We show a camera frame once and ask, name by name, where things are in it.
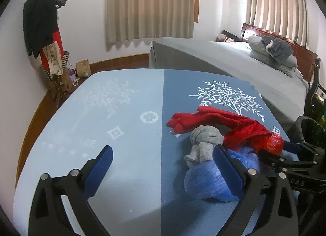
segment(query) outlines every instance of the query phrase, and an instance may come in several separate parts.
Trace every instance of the gray sock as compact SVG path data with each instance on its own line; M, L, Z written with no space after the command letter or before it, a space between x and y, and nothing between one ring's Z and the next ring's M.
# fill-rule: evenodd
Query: gray sock
M192 167L201 162L213 160L213 149L216 145L223 143L223 136L213 126L199 126L192 131L190 141L193 146L190 154L185 156L185 161L189 167Z

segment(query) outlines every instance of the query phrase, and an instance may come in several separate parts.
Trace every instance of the blue gripper pad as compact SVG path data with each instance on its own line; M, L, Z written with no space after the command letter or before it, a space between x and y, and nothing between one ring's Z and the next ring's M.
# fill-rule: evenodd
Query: blue gripper pad
M289 151L294 154L298 154L302 151L302 147L297 143L291 143L291 142L284 141L283 150Z
M87 200L95 195L100 186L106 172L110 168L113 161L113 150L110 146L105 146L101 153L94 159L95 165L90 170L86 179L84 180L83 196Z
M213 150L213 160L216 166L220 170L232 195L237 196L239 199L242 199L244 195L242 190L244 187L243 179L241 175L237 172L230 159L231 157L229 156L227 151L226 153L224 153L219 146L215 146Z

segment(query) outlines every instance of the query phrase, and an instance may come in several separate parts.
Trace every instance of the curtain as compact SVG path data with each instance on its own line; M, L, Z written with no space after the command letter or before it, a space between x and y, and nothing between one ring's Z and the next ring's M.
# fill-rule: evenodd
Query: curtain
M247 24L275 32L308 49L306 0L248 0Z
M107 0L107 43L193 37L194 0Z

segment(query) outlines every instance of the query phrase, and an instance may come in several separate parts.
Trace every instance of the black jacket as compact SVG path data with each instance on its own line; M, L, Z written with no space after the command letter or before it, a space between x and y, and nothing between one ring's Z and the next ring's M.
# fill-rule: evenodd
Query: black jacket
M55 0L27 0L24 4L23 27L28 55L38 57L39 51L53 43L57 31Z

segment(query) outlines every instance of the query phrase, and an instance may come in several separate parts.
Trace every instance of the red glove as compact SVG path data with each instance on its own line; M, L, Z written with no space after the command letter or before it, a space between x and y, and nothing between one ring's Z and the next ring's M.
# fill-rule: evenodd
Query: red glove
M256 120L211 106L199 107L198 113L196 114L175 113L167 123L169 127L174 128L173 131L176 134L190 132L200 125L214 126L216 124L225 125L232 129L224 136L223 146L234 151L237 151L245 140L252 137L260 136L269 138L272 136L272 133ZM278 146L275 150L277 151L276 154L282 148L283 144L281 148Z

